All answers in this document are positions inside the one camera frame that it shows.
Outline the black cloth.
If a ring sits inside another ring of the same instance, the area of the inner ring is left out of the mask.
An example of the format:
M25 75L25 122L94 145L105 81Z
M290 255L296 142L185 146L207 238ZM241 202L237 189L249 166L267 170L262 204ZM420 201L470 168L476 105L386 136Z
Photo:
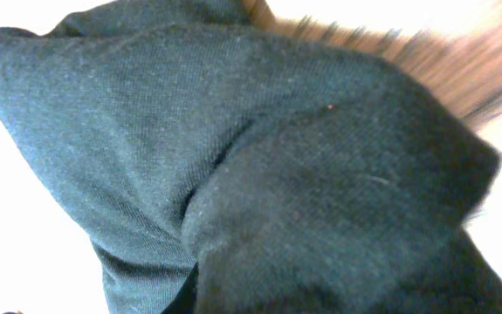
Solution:
M496 151L394 66L239 1L0 28L0 120L112 313L502 313L463 229Z

